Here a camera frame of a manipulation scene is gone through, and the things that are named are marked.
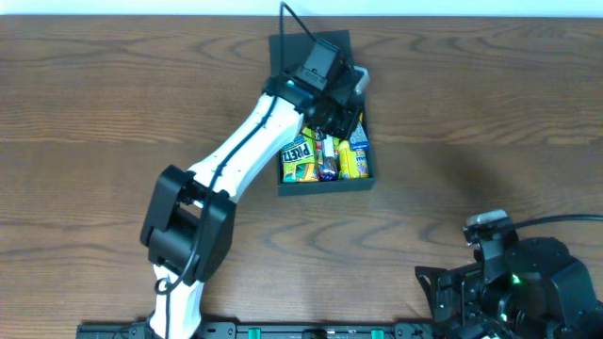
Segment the blue fruit and nut bar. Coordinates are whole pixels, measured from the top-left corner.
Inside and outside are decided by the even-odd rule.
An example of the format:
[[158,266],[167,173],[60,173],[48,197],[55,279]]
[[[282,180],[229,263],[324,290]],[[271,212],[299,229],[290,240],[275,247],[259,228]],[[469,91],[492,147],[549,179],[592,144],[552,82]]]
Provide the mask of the blue fruit and nut bar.
[[321,181],[336,181],[339,178],[338,159],[334,157],[333,136],[319,132],[317,145],[318,173]]

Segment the blue gum pack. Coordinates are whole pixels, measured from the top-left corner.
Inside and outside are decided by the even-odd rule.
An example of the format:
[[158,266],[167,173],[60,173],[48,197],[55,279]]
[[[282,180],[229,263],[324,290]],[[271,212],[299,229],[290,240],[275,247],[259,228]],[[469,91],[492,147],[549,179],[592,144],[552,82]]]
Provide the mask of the blue gum pack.
[[368,137],[363,124],[360,121],[357,123],[354,131],[350,134],[349,144],[350,148],[355,152],[367,151],[369,149]]

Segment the yellow Pretz snack box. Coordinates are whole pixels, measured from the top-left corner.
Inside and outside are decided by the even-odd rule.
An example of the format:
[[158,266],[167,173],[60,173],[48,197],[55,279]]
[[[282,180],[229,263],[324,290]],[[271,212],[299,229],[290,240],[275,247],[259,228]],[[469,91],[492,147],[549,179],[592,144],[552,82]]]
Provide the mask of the yellow Pretz snack box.
[[283,182],[318,181],[316,140],[314,132],[303,127],[301,132],[281,150]]

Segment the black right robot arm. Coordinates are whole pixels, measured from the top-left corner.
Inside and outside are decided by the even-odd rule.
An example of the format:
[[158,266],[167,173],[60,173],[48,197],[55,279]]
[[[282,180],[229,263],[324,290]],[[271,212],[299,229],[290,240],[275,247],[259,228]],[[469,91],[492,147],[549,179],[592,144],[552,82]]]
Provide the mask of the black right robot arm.
[[472,216],[463,228],[472,264],[418,266],[434,333],[444,338],[599,338],[602,302],[588,268],[555,237],[522,239],[521,228],[600,221],[570,214],[513,221],[505,211]]

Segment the black open gift box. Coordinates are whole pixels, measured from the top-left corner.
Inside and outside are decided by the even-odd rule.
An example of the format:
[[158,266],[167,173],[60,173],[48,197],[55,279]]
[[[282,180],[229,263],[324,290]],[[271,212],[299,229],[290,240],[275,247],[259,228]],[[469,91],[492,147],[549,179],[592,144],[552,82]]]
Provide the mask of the black open gift box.
[[[307,92],[304,92],[300,88],[292,87],[292,74],[297,69],[297,67],[300,66],[306,60],[310,50],[318,39],[326,40],[329,43],[339,47],[348,56],[349,60],[352,61],[354,64],[350,45],[350,33],[344,30],[319,32],[310,35],[299,33],[272,35],[269,37],[271,77],[269,77],[269,79],[267,80],[264,89],[269,94],[274,94],[276,92],[276,87],[278,85],[282,86],[279,94],[283,96],[285,100],[293,104],[294,108],[297,111],[301,112],[301,114],[303,115],[301,130],[303,127],[308,127],[304,121],[304,113],[315,104],[311,103],[309,94]],[[360,114],[359,121],[363,124],[369,142],[365,94],[360,97],[363,98],[363,111]],[[317,145],[319,144],[318,133],[321,131],[314,129],[311,130],[315,134],[318,172],[319,152],[317,151]],[[276,154],[279,174],[278,193],[281,196],[369,190],[374,184],[375,178],[373,154],[370,145],[369,149],[365,151],[367,154],[367,164],[369,171],[369,177],[366,179],[340,180],[338,178],[336,181],[321,181],[318,173],[317,182],[289,184],[283,182],[283,170],[281,161],[281,150],[283,148],[284,146]]]

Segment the yellow Mentos candy bottle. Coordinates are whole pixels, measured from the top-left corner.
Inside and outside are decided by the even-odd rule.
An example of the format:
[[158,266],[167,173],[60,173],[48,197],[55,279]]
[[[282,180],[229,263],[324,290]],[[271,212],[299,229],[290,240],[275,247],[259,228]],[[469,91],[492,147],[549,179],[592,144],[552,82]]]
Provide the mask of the yellow Mentos candy bottle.
[[339,179],[366,179],[369,177],[367,154],[364,150],[355,151],[347,140],[339,142]]

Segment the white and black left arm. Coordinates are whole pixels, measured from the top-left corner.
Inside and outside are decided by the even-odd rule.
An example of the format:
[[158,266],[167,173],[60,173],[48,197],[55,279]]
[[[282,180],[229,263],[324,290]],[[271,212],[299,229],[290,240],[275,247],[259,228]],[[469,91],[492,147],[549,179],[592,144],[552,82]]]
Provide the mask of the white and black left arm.
[[217,150],[188,169],[169,165],[159,174],[140,232],[156,275],[153,335],[190,338],[199,329],[204,284],[231,247],[244,191],[304,126],[350,136],[367,83],[359,72],[324,88],[298,76],[273,76],[248,118]]

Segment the green Haribo gummy bag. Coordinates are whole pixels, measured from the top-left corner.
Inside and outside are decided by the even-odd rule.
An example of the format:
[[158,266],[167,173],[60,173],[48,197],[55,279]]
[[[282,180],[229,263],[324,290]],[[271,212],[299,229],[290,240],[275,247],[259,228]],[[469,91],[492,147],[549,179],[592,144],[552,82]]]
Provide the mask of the green Haribo gummy bag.
[[337,137],[333,137],[333,147],[334,147],[334,157],[335,157],[335,159],[339,158],[339,150],[338,150],[339,144],[340,144],[340,139],[337,138]]

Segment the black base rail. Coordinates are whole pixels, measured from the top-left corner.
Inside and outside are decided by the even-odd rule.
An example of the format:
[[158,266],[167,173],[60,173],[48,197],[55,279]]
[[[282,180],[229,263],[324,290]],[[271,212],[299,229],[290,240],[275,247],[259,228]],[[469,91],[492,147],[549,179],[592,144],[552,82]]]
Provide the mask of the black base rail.
[[[205,322],[192,339],[432,339],[441,338],[429,323],[395,325],[262,325]],[[76,339],[158,338],[144,323],[79,325]]]

